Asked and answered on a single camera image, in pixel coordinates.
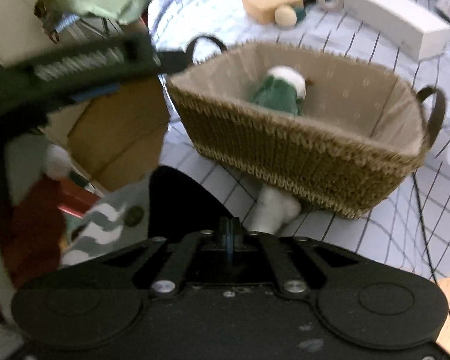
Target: bed sheet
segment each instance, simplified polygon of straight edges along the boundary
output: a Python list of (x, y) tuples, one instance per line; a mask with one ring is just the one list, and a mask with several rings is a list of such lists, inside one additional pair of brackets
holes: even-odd
[[(415, 1), (431, 9), (436, 2)], [(417, 63), (385, 36), (347, 14), (327, 13), (312, 7), (296, 28), (282, 31), (274, 25), (263, 26), (249, 19), (241, 0), (154, 0), (149, 8), (149, 26), (159, 49), (185, 48), (190, 39), (204, 32), (213, 33), (226, 44), (252, 39), (285, 42), (387, 66), (417, 90), (429, 84), (440, 86), (448, 99), (446, 120), (425, 166), (418, 171), (418, 183), (432, 265), (439, 278), (450, 276), (450, 163), (447, 161), (450, 160), (450, 42), (440, 57)], [(195, 58), (203, 60), (215, 52), (213, 45), (199, 42)], [(432, 100), (426, 102), (428, 109)], [(182, 133), (186, 140), (186, 131)], [(359, 220), (310, 209), (288, 225), (283, 234), (325, 240), (429, 278), (431, 272), (418, 212), (413, 181), (407, 178)]]

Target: metal screw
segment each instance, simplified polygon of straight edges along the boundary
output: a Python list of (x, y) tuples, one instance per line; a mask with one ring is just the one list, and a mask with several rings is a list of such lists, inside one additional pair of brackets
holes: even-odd
[(170, 280), (158, 280), (151, 285), (151, 288), (160, 294), (168, 294), (175, 289), (175, 283)]
[(133, 206), (127, 210), (125, 214), (125, 218), (123, 219), (123, 223), (128, 227), (137, 226), (143, 219), (145, 215), (145, 211), (140, 206)]
[(306, 284), (300, 280), (289, 280), (285, 282), (283, 286), (286, 292), (290, 292), (292, 294), (299, 294), (307, 289)]
[(153, 237), (153, 238), (150, 238), (153, 242), (164, 242), (164, 241), (166, 241), (167, 239), (165, 238), (165, 237)]
[(239, 294), (251, 294), (252, 289), (249, 287), (233, 287), (233, 290), (235, 292), (238, 292)]

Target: wicker basket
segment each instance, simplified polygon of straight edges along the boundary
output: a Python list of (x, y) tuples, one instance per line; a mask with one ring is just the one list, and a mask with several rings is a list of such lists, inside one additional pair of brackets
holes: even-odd
[[(247, 102), (276, 65), (313, 81), (304, 116)], [(274, 43), (216, 55), (171, 77), (168, 90), (201, 155), (348, 218), (368, 212), (422, 165), (445, 115), (436, 88), (415, 93), (384, 67)], [(421, 102), (433, 93), (425, 122)]]

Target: stuffed toy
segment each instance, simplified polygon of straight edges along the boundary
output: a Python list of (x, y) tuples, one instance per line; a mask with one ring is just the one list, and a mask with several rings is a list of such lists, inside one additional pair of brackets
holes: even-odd
[[(298, 116), (301, 115), (300, 106), (306, 92), (306, 81), (300, 73), (291, 67), (276, 66), (268, 71), (250, 102)], [(300, 210), (299, 201), (290, 193), (264, 184), (248, 229), (275, 234), (283, 224), (294, 220)]]
[[(36, 148), (35, 143), (40, 138), (30, 135), (30, 139), (25, 137), (17, 145), (22, 145), (21, 151), (27, 156), (36, 155), (38, 153), (32, 148)], [(18, 197), (15, 205), (0, 200), (0, 254), (15, 288), (58, 269), (67, 227), (63, 206), (85, 212), (99, 199), (87, 191), (84, 198), (83, 193), (80, 195), (84, 190), (68, 178), (72, 164), (64, 149), (55, 145), (43, 149), (46, 159), (44, 163), (37, 159), (36, 176), (33, 175), (35, 171), (20, 174), (21, 183), (26, 186), (25, 195)], [(27, 166), (34, 169), (35, 160), (27, 159)], [(92, 195), (90, 201), (87, 200), (89, 194)]]
[(301, 115), (300, 104), (306, 94), (305, 79), (288, 66), (270, 69), (250, 102), (274, 111)]

